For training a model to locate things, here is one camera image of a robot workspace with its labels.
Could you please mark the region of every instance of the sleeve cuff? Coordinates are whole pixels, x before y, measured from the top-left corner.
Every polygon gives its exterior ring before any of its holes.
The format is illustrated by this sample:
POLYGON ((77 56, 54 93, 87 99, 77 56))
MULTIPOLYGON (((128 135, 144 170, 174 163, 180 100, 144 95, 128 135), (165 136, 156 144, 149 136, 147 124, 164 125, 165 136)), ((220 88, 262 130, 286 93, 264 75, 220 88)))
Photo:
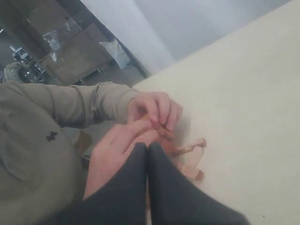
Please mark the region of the sleeve cuff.
POLYGON ((117 107, 119 121, 127 122, 127 105, 138 93, 137 90, 130 89, 120 97, 117 107))

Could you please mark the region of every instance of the white table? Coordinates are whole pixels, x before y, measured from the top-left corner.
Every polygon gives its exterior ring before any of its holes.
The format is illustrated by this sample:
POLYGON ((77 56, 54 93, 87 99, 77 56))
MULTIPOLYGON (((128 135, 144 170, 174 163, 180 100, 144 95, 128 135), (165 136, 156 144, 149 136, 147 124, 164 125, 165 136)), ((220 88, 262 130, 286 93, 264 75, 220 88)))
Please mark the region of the white table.
POLYGON ((300 1, 137 84, 184 107, 183 142, 208 146, 197 186, 253 224, 300 224, 300 1))

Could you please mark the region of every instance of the olive green sleeve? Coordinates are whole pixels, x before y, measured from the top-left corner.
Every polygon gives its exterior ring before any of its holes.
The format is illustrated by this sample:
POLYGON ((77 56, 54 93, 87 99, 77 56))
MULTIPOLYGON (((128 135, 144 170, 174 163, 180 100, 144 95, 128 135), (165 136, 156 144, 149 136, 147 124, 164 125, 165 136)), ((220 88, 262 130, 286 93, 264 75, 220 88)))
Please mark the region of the olive green sleeve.
POLYGON ((127 104, 138 93, 112 82, 69 87, 15 82, 4 85, 43 108, 61 127, 74 128, 103 120, 126 122, 127 104))

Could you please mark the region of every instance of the black logo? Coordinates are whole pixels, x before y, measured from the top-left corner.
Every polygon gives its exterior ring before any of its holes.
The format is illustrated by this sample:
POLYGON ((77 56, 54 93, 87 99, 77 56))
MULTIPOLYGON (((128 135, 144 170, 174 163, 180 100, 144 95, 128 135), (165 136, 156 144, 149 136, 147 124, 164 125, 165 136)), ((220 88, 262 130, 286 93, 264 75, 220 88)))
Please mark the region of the black logo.
POLYGON ((55 136, 57 135, 57 132, 53 132, 51 131, 50 136, 47 136, 47 141, 54 141, 55 140, 55 136))

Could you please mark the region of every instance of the wooden piece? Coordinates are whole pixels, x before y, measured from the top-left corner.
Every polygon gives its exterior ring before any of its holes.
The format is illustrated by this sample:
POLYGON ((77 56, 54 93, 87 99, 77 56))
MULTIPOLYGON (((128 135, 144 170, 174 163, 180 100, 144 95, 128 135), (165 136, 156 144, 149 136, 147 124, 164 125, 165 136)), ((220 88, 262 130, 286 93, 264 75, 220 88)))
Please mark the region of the wooden piece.
MULTIPOLYGON (((142 119, 149 120, 149 116, 146 114, 142 119)), ((197 169, 196 166, 198 165, 202 157, 202 148, 206 146, 206 140, 204 138, 199 138, 193 144, 187 145, 185 147, 176 147, 172 142, 172 140, 174 139, 174 134, 172 132, 168 131, 160 124, 152 123, 152 128, 158 132, 159 138, 156 141, 160 143, 161 147, 168 156, 172 157, 185 154, 187 152, 193 151, 194 149, 197 151, 191 164, 182 165, 179 162, 175 162, 175 165, 187 178, 192 180, 202 180, 203 172, 197 169)))
POLYGON ((180 163, 177 163, 177 168, 184 176, 186 176, 189 179, 202 180, 204 178, 204 173, 197 168, 183 165, 180 163))
POLYGON ((194 147, 206 147, 206 140, 204 138, 199 138, 197 141, 191 145, 185 147, 177 147, 176 150, 173 152, 173 155, 182 155, 184 153, 190 152, 194 149, 194 147))

